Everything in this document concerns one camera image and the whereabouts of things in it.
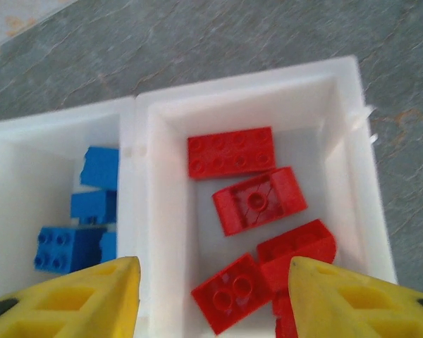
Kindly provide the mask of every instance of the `white plastic bin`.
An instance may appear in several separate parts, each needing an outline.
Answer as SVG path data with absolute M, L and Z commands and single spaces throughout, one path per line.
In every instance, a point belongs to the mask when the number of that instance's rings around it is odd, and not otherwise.
M 163 89 L 0 123 L 0 294 L 32 268 L 41 226 L 69 222 L 89 145 L 121 149 L 118 255 L 142 266 L 136 337 L 213 337 L 190 291 L 273 236 L 321 218 L 336 263 L 396 282 L 357 61 L 332 59 Z M 188 178 L 189 136 L 270 125 L 309 208 L 224 237 L 212 194 L 241 180 Z M 265 306 L 220 337 L 274 337 Z

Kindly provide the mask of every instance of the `marble surface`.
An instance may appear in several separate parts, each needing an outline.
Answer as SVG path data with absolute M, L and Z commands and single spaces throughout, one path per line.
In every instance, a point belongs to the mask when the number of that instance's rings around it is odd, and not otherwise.
M 348 54 L 398 279 L 423 291 L 423 0 L 79 0 L 0 47 L 0 120 Z

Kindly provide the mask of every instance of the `toy block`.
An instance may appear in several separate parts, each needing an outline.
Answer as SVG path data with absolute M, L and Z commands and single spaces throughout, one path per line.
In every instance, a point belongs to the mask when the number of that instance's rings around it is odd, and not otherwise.
M 37 270 L 71 273 L 100 263 L 105 227 L 43 227 L 37 237 Z
M 191 292 L 215 334 L 220 334 L 273 299 L 248 253 Z
M 117 193 L 99 190 L 73 194 L 70 216 L 79 218 L 79 224 L 107 224 L 116 222 Z
M 307 208 L 293 170 L 279 168 L 213 194 L 226 236 L 258 227 Z
M 116 232 L 105 232 L 100 239 L 100 249 L 102 251 L 102 259 L 100 263 L 105 263 L 116 259 Z
M 80 183 L 106 190 L 118 189 L 119 150 L 91 146 L 85 154 Z
M 188 137 L 188 172 L 196 180 L 276 167 L 270 127 Z
M 336 252 L 336 240 L 320 220 L 257 245 L 260 268 L 274 292 L 288 288 L 288 270 L 294 256 L 332 263 Z
M 311 258 L 289 276 L 300 338 L 423 338 L 423 293 Z
M 276 338 L 298 338 L 288 290 L 276 293 L 273 299 L 273 312 L 278 317 L 276 319 Z
M 140 263 L 125 257 L 0 298 L 0 338 L 131 338 Z

